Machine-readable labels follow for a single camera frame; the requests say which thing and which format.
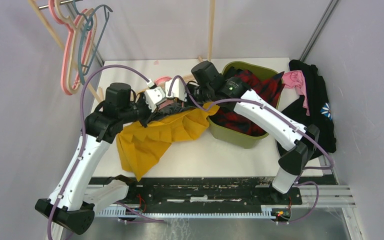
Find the yellow skirt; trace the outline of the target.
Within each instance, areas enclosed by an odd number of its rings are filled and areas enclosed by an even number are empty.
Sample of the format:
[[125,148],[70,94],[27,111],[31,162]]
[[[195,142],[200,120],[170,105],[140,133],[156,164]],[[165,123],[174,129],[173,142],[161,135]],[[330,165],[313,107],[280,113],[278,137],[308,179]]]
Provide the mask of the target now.
[[138,121],[126,126],[114,140],[121,168],[133,173],[137,181],[141,180],[172,143],[197,140],[210,125],[207,118],[219,108],[217,105],[209,111],[194,108],[152,121],[147,127]]

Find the pink plastic hanger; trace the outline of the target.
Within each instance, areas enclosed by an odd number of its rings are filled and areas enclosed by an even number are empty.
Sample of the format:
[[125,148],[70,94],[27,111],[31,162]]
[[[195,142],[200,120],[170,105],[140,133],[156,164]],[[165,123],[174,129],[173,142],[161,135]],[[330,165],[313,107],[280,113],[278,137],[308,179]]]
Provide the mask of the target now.
[[[172,78],[170,76],[161,76],[157,78],[154,83],[158,86],[161,87],[163,90],[166,89],[166,82],[170,81]],[[159,109],[163,109],[166,106],[169,106],[173,103],[174,101],[172,99],[166,99],[163,103],[159,105]]]
[[80,86],[80,80],[78,80],[78,77],[71,77],[72,75],[72,65],[74,63],[74,47],[76,43],[76,39],[79,36],[79,31],[81,29],[81,24],[85,21],[82,20],[83,16],[78,15],[75,19],[73,19],[70,16],[64,16],[61,6],[52,6],[55,2],[59,2],[61,0],[49,0],[48,5],[50,7],[48,8],[52,17],[54,20],[60,24],[64,25],[68,31],[68,36],[65,43],[65,49],[63,52],[63,59],[62,59],[62,67],[61,67],[61,77],[60,77],[60,85],[63,90],[63,92],[66,95],[74,95],[77,93],[79,86]]

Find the olive green plastic basket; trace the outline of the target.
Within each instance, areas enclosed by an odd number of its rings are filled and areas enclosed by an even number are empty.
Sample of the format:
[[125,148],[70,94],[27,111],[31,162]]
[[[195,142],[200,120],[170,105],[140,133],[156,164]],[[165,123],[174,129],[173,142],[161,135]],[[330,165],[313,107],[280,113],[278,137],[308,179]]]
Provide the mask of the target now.
[[[222,75],[225,78],[239,77],[263,100],[275,108],[278,107],[285,87],[283,73],[243,61],[233,61],[224,67]],[[261,139],[268,136],[267,132],[249,119],[226,108],[221,107],[216,114],[208,117],[208,121],[209,131],[214,138],[244,149],[255,147]]]

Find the grey blue plastic hanger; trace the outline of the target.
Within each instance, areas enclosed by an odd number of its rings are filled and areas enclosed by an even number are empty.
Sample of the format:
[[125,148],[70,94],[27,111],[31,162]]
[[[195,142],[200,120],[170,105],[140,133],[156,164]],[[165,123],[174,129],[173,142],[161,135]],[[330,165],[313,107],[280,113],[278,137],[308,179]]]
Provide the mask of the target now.
[[[93,60],[97,55],[98,46],[101,43],[113,9],[107,4],[100,4],[94,8],[85,8],[80,11],[76,2],[72,4],[72,7],[76,15],[82,15],[81,20],[84,20],[80,28],[80,39],[76,57],[78,80],[80,80],[81,85],[84,85],[86,75],[89,73]],[[99,24],[97,16],[99,11],[102,11],[104,17],[100,33],[98,33]]]

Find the beige wooden hanger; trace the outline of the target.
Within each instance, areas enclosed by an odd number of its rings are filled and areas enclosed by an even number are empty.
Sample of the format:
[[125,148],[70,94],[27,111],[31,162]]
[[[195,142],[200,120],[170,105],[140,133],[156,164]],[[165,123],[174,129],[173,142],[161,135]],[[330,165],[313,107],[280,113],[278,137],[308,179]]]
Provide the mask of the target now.
[[60,86],[66,95],[74,95],[82,85],[79,66],[86,65],[92,54],[97,28],[92,26],[84,34],[82,31],[90,17],[93,21],[97,19],[95,9],[85,8],[75,17],[71,17],[63,13],[61,0],[49,0],[48,5],[53,19],[68,31],[63,51]]

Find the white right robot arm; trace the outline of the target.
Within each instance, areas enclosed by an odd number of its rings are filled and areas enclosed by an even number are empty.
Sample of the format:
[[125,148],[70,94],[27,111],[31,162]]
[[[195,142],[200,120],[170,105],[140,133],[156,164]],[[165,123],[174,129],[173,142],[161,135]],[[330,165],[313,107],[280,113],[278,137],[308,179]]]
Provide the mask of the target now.
[[268,191],[273,203],[282,204],[314,152],[321,149],[318,127],[287,117],[239,78],[223,77],[207,60],[195,65],[191,73],[198,85],[186,87],[188,103],[206,111],[215,105],[233,111],[274,137],[286,151],[278,160],[279,170]]

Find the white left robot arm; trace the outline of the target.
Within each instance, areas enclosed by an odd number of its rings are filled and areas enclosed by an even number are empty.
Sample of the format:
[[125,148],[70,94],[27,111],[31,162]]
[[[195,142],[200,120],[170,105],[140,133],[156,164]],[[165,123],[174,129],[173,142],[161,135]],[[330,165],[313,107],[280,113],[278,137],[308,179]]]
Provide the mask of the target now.
[[131,100],[132,92],[127,83],[110,84],[105,100],[90,115],[81,118],[81,136],[67,170],[49,197],[39,199],[35,205],[51,223],[82,235],[105,208],[120,200],[127,204],[136,200],[137,189],[121,175],[86,193],[99,162],[124,125],[149,120],[167,99],[165,91],[156,85],[145,90],[137,102]]

